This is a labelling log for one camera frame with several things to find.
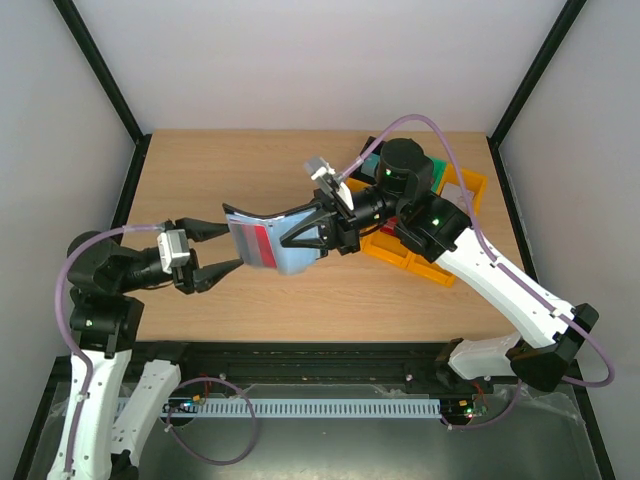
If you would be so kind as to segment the black leather card holder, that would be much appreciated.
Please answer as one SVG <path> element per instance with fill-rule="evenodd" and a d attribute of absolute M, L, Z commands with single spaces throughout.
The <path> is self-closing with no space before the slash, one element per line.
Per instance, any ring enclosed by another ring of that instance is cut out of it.
<path fill-rule="evenodd" d="M 319 209 L 317 202 L 311 202 L 284 212 L 269 215 L 249 213 L 229 204 L 224 204 L 222 208 L 228 227 L 232 222 L 266 227 L 276 259 L 276 268 L 272 270 L 276 270 L 281 275 L 300 274 L 326 253 L 326 251 L 307 248 L 283 248 L 280 245 L 280 237 L 286 231 Z"/>

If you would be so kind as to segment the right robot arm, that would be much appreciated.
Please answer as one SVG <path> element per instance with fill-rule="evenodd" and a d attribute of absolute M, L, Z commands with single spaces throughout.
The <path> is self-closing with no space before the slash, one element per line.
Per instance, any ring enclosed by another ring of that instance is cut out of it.
<path fill-rule="evenodd" d="M 355 253 L 362 234 L 393 219 L 405 248 L 463 280 L 516 329 L 494 339 L 450 341 L 436 367 L 443 389 L 455 392 L 480 377 L 514 376 L 544 392 L 569 382 L 567 370 L 597 311 L 552 295 L 490 245 L 473 208 L 460 209 L 433 192 L 433 162 L 414 140 L 374 138 L 369 148 L 379 152 L 375 182 L 356 193 L 324 159 L 308 162 L 318 186 L 308 204 L 313 211 L 280 237 L 280 245 Z"/>

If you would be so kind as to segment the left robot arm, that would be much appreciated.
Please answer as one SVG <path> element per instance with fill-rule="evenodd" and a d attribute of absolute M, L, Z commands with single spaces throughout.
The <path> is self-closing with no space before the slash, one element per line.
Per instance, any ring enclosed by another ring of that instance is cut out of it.
<path fill-rule="evenodd" d="M 131 294 L 163 284 L 185 295 L 210 290 L 242 262 L 202 266 L 189 244 L 228 231 L 225 223 L 182 218 L 89 231 L 71 243 L 54 293 L 58 328 L 71 352 L 71 390 L 49 478 L 138 478 L 153 425 L 181 381 L 186 347 L 157 347 L 120 408 L 144 311 Z"/>

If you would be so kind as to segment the red VIP card stack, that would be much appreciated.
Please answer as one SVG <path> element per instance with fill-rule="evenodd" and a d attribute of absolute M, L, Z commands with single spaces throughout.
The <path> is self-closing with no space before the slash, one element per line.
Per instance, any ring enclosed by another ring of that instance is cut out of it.
<path fill-rule="evenodd" d="M 395 226 L 395 223 L 387 222 L 381 227 L 380 232 L 395 237 Z"/>

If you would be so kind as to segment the red card in holder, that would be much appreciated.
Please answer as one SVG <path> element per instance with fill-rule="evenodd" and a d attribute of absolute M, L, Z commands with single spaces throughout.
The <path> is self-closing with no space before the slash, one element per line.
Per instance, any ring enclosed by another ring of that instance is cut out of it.
<path fill-rule="evenodd" d="M 246 265 L 276 268 L 274 251 L 265 226 L 232 222 L 229 229 L 236 250 Z"/>

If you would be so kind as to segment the teal card stack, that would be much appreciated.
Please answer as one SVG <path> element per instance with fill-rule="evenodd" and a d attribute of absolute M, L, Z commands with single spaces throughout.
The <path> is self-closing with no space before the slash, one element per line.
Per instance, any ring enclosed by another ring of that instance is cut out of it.
<path fill-rule="evenodd" d="M 371 182 L 375 182 L 377 169 L 380 162 L 380 156 L 378 154 L 370 154 L 363 162 L 361 166 L 361 173 L 364 177 Z"/>

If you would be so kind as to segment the white pink card stack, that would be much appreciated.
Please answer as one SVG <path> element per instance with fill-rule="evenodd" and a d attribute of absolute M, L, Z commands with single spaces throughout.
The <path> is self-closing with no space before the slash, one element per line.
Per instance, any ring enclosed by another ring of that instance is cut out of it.
<path fill-rule="evenodd" d="M 459 185 L 447 182 L 442 188 L 441 197 L 453 203 L 463 212 L 469 213 L 469 207 L 466 200 L 469 200 L 470 204 L 473 204 L 475 193 L 471 190 L 467 190 L 466 193 L 463 193 L 463 190 Z"/>

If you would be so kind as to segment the yellow bin front middle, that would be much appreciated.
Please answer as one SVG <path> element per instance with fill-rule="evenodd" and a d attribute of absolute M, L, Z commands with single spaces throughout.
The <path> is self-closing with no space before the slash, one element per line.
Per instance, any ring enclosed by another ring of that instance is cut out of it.
<path fill-rule="evenodd" d="M 398 268 L 405 269 L 411 258 L 411 252 L 392 235 L 377 231 L 361 241 L 361 250 L 378 260 Z"/>

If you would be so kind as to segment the yellow bin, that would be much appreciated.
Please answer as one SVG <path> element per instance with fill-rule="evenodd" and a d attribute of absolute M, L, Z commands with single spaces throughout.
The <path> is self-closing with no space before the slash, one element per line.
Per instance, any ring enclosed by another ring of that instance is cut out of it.
<path fill-rule="evenodd" d="M 363 191 L 375 183 L 375 180 L 370 176 L 356 175 L 347 178 L 346 185 L 350 191 L 355 194 L 356 192 Z"/>
<path fill-rule="evenodd" d="M 378 260 L 398 268 L 405 269 L 411 258 L 411 252 L 392 235 L 377 231 L 361 241 L 361 250 Z"/>
<path fill-rule="evenodd" d="M 473 211 L 475 214 L 479 213 L 480 210 L 480 206 L 483 200 L 483 196 L 487 187 L 487 183 L 488 183 L 488 179 L 486 176 L 481 175 L 479 173 L 467 170 L 462 168 L 461 169 L 461 174 L 463 177 L 463 181 L 466 185 L 466 189 L 467 190 L 471 190 L 475 193 L 475 197 L 473 200 Z M 438 194 L 441 196 L 441 191 L 442 188 L 444 186 L 445 183 L 450 182 L 453 184 L 457 184 L 460 186 L 459 184 L 459 179 L 457 177 L 455 168 L 453 167 L 452 164 L 448 164 L 446 171 L 444 173 L 444 176 L 442 178 L 442 182 L 440 185 L 440 190 L 438 192 Z"/>
<path fill-rule="evenodd" d="M 456 279 L 453 273 L 416 254 L 410 255 L 406 270 L 445 287 L 451 287 Z"/>

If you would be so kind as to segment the yellow bin front left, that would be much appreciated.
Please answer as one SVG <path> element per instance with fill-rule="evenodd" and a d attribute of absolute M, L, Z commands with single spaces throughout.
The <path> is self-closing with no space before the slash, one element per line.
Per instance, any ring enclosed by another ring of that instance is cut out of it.
<path fill-rule="evenodd" d="M 347 178 L 346 185 L 350 191 L 355 194 L 356 192 L 363 191 L 375 183 L 375 180 L 370 176 L 356 175 Z"/>

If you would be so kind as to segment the yellow bin front right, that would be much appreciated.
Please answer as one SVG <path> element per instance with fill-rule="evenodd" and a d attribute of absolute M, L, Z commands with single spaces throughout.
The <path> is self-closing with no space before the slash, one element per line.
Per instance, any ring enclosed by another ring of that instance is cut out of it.
<path fill-rule="evenodd" d="M 445 287 L 451 287 L 456 279 L 453 273 L 416 254 L 410 255 L 406 270 Z"/>

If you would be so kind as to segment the green bin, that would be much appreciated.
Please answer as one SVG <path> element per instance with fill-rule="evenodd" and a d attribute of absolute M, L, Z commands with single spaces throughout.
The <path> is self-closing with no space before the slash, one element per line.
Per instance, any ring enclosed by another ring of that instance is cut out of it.
<path fill-rule="evenodd" d="M 444 160 L 433 157 L 431 157 L 431 161 L 433 164 L 431 190 L 438 193 L 448 163 Z"/>

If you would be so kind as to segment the yellow bin back right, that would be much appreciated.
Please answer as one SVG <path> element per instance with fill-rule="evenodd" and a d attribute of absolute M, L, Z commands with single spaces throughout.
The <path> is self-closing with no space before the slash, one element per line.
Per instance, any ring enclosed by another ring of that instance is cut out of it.
<path fill-rule="evenodd" d="M 466 189 L 467 190 L 471 190 L 475 193 L 475 197 L 473 200 L 473 211 L 475 214 L 479 213 L 480 210 L 480 206 L 483 200 L 483 196 L 487 187 L 487 183 L 488 183 L 488 179 L 486 176 L 481 175 L 479 173 L 467 170 L 462 168 L 461 169 L 461 174 L 463 177 L 463 181 L 466 185 Z M 457 184 L 460 186 L 459 184 L 459 179 L 457 177 L 455 168 L 453 167 L 452 164 L 448 164 L 446 171 L 444 173 L 444 176 L 442 178 L 442 182 L 440 185 L 440 190 L 438 192 L 438 194 L 441 196 L 441 191 L 442 188 L 444 186 L 445 183 L 450 182 L 453 184 Z"/>

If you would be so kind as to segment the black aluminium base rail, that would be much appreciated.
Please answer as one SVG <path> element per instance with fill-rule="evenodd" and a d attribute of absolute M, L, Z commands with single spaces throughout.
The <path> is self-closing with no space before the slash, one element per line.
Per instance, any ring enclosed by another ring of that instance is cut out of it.
<path fill-rule="evenodd" d="M 237 386 L 251 384 L 400 385 L 410 394 L 437 398 L 470 395 L 480 385 L 514 384 L 513 372 L 483 370 L 469 380 L 447 361 L 460 343 L 242 343 L 136 342 L 129 346 L 124 380 L 142 377 L 143 366 L 166 360 L 180 368 L 183 381 L 208 374 Z"/>

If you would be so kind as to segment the left frame post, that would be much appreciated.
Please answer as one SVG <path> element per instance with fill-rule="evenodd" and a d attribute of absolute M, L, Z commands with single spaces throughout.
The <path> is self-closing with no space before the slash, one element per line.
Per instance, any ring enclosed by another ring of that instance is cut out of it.
<path fill-rule="evenodd" d="M 147 145 L 150 140 L 144 134 L 104 59 L 96 41 L 87 27 L 78 7 L 72 0 L 54 0 L 54 6 L 74 38 L 102 90 L 114 108 L 129 137 L 136 146 Z"/>

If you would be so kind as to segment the frame post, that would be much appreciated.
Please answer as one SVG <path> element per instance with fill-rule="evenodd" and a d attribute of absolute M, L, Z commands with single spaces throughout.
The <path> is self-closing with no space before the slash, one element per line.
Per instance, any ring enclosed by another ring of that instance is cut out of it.
<path fill-rule="evenodd" d="M 499 147 L 506 139 L 547 67 L 560 49 L 564 39 L 586 4 L 586 0 L 568 0 L 564 3 L 501 116 L 495 130 L 489 137 L 489 143 L 492 146 Z"/>
<path fill-rule="evenodd" d="M 129 137 L 136 146 L 147 145 L 150 140 L 144 134 L 104 59 L 96 41 L 87 27 L 78 7 L 72 0 L 54 0 L 54 6 L 74 38 L 102 90 L 114 108 Z"/>

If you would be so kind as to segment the right frame post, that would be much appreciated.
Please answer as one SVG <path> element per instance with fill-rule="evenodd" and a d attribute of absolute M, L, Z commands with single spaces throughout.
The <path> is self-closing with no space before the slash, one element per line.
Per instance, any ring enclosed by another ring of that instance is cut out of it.
<path fill-rule="evenodd" d="M 564 39 L 586 4 L 586 0 L 568 0 L 564 3 L 501 116 L 495 130 L 489 137 L 489 143 L 492 146 L 499 147 L 506 139 L 547 67 L 560 49 Z"/>

